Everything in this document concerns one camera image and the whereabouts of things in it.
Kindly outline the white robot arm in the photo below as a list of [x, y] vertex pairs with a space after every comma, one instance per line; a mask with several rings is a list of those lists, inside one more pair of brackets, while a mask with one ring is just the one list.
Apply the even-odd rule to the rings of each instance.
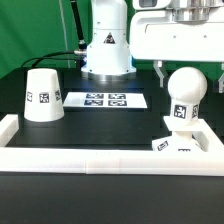
[[82, 68], [87, 78], [119, 80], [136, 71], [131, 60], [149, 60], [160, 79], [166, 61], [219, 62], [215, 82], [224, 93], [224, 0], [91, 0], [92, 41]]

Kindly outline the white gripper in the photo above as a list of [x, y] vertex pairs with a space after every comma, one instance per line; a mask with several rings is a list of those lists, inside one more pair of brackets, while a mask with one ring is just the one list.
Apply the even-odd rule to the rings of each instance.
[[[135, 59], [159, 60], [153, 68], [166, 88], [163, 61], [224, 62], [224, 0], [133, 0], [130, 49]], [[222, 75], [213, 83], [224, 93]]]

